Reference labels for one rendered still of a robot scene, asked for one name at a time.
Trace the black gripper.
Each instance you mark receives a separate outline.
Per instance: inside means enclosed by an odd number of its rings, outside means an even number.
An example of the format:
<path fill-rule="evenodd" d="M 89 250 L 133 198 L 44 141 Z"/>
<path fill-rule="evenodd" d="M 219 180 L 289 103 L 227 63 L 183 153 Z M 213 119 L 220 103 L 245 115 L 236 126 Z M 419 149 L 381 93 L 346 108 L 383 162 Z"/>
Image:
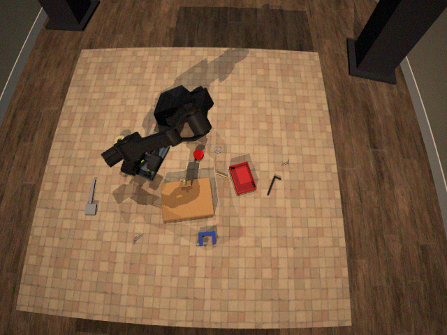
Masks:
<path fill-rule="evenodd" d="M 153 172 L 157 172 L 163 159 L 161 156 L 156 155 L 156 154 L 152 154 L 152 156 L 149 156 L 147 154 L 144 154 L 143 157 L 140 159 L 140 161 L 147 161 L 147 169 L 151 170 Z"/>

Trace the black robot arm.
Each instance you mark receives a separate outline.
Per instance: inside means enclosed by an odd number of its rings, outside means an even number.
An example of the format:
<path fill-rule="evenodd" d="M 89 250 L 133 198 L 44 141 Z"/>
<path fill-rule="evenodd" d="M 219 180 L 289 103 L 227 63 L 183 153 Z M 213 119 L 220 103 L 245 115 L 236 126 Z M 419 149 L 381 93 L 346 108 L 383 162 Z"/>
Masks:
<path fill-rule="evenodd" d="M 124 159 L 121 172 L 135 176 L 140 172 L 140 159 L 146 152 L 168 146 L 175 147 L 182 142 L 194 142 L 207 135 L 212 128 L 207 114 L 214 105 L 207 88 L 199 86 L 190 94 L 184 92 L 180 105 L 186 111 L 179 114 L 175 123 L 169 128 L 147 137 L 141 137 L 138 132 L 134 132 L 103 152 L 101 155 L 107 165 L 111 168 Z M 182 117 L 193 131 L 193 137 L 181 137 L 178 133 L 176 128 Z"/>

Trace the blue c-shaped clamp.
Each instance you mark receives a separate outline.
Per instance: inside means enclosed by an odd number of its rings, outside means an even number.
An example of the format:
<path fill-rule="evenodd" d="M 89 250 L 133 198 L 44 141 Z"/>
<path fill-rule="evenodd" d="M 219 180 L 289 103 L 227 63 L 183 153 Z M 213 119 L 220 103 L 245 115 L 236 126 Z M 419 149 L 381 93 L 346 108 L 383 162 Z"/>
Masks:
<path fill-rule="evenodd" d="M 212 241 L 213 244 L 216 244 L 216 235 L 215 235 L 215 231 L 211 231 L 211 232 L 199 232 L 198 236 L 199 236 L 199 243 L 196 243 L 197 246 L 199 245 L 206 245 L 207 242 L 203 242 L 203 236 L 208 236 L 208 235 L 212 235 Z"/>

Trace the red tray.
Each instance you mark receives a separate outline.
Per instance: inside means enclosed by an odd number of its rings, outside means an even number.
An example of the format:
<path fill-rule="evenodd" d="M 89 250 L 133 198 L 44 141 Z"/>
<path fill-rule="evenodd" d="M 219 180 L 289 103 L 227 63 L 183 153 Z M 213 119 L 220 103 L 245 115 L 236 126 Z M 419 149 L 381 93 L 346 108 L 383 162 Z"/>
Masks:
<path fill-rule="evenodd" d="M 256 184 L 248 161 L 229 166 L 237 194 L 256 190 Z"/>

